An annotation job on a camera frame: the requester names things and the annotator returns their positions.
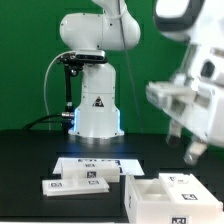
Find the white block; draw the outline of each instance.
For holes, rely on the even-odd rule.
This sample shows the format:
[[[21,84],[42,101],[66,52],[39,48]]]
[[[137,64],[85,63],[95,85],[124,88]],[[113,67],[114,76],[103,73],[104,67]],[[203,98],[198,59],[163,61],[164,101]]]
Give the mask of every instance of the white block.
[[[109,185],[103,178],[43,180],[42,187],[43,194],[47,196],[109,192]]]
[[[113,162],[74,162],[61,163],[62,179],[103,177],[107,182],[119,182],[120,168]]]
[[[125,207],[130,223],[223,224],[223,204],[193,175],[126,176]]]

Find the black table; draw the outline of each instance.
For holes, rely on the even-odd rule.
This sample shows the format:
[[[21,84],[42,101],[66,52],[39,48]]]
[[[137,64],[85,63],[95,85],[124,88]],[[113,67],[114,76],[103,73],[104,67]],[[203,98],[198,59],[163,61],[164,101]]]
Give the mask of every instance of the black table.
[[[58,178],[58,157],[138,159],[145,176],[160,172],[194,174],[224,202],[224,150],[207,151],[194,167],[183,161],[188,139],[171,148],[165,135],[127,134],[121,143],[87,145],[73,142],[60,131],[0,131],[0,221],[127,223],[125,177],[110,184],[105,194],[45,197],[43,179]]]

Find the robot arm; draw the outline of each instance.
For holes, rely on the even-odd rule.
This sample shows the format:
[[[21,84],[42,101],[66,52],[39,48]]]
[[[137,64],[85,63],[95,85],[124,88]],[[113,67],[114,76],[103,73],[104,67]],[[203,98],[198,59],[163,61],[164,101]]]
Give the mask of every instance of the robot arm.
[[[129,14],[124,0],[92,1],[103,8],[103,14],[66,15],[60,27],[63,42],[72,50],[124,50],[136,46],[140,28]]]
[[[184,157],[191,165],[209,144],[224,147],[223,7],[222,0],[158,0],[154,11],[157,29],[189,47],[172,81],[149,83],[147,98],[171,117],[168,142],[182,128],[193,133]]]
[[[124,132],[114,103],[116,72],[105,60],[103,50],[133,48],[140,39],[140,28],[124,0],[92,1],[103,9],[103,14],[75,13],[62,20],[61,38],[74,52],[61,61],[66,71],[75,70],[70,74],[83,71],[81,103],[75,109],[70,137],[89,144],[106,144],[119,141]]]

